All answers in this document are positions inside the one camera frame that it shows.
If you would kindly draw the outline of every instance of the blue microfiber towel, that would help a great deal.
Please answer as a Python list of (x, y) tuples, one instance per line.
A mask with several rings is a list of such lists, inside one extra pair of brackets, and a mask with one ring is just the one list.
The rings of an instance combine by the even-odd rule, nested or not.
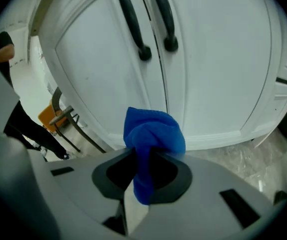
[(150, 149), (156, 147), (174, 154), (185, 154), (184, 136), (178, 123), (169, 114), (129, 107), (124, 121), (123, 140), (128, 148), (135, 148), (137, 154), (134, 194), (141, 204), (148, 205), (154, 192), (149, 174)]

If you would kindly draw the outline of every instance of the black slot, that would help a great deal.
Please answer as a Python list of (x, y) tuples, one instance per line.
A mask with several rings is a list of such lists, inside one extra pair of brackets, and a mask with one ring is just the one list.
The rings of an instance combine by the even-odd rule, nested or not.
[(51, 170), (51, 173), (53, 176), (58, 176), (58, 175), (70, 173), (73, 170), (74, 169), (72, 169), (71, 167), (64, 167), (64, 168), (60, 168), (60, 169)]
[(244, 229), (260, 218), (234, 189), (222, 191), (219, 194)]
[(280, 77), (277, 77), (275, 81), (278, 82), (278, 83), (282, 83), (282, 84), (287, 85), (287, 80), (282, 79), (282, 78), (280, 78)]

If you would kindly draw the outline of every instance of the black opening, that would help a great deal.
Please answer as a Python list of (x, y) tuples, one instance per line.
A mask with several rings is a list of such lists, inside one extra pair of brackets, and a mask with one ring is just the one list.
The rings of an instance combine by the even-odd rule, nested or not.
[(130, 182), (133, 180), (137, 172), (137, 159), (135, 154), (130, 154), (122, 160), (108, 167), (106, 175), (108, 179), (126, 191)]
[(58, 176), (58, 175), (70, 173), (73, 171), (74, 171), (74, 169), (72, 169), (71, 167), (64, 167), (64, 168), (60, 168), (60, 169), (51, 170), (51, 173), (53, 176)]
[(234, 189), (222, 191), (219, 194), (244, 229), (260, 218)]
[(158, 190), (176, 178), (178, 168), (172, 162), (152, 152), (149, 157), (149, 173), (152, 177), (153, 188)]

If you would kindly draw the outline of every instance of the cabinet handle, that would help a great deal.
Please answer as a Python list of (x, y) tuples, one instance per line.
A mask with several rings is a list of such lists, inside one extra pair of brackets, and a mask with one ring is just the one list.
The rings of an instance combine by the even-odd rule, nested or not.
[(160, 10), (165, 28), (167, 30), (167, 37), (164, 39), (164, 48), (168, 52), (175, 52), (178, 50), (178, 40), (175, 36), (175, 24), (172, 9), (168, 0), (156, 0)]
[(152, 57), (152, 52), (149, 46), (144, 44), (133, 4), (131, 0), (119, 0), (119, 2), (133, 41), (138, 47), (139, 58), (142, 61), (147, 61)]

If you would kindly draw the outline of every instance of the marble floor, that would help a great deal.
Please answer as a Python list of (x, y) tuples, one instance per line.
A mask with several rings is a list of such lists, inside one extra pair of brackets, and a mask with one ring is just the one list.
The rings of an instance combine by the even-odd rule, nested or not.
[[(81, 149), (77, 153), (62, 137), (55, 138), (78, 158), (102, 155), (88, 143), (73, 127), (68, 126), (64, 134)], [(217, 163), (262, 192), (271, 202), (276, 191), (287, 193), (287, 139), (278, 129), (258, 147), (251, 141), (226, 147), (187, 151), (186, 155)], [(48, 161), (58, 158), (51, 151), (46, 154)], [(133, 193), (131, 183), (124, 196), (128, 232), (131, 233), (148, 213), (148, 206), (141, 205)]]

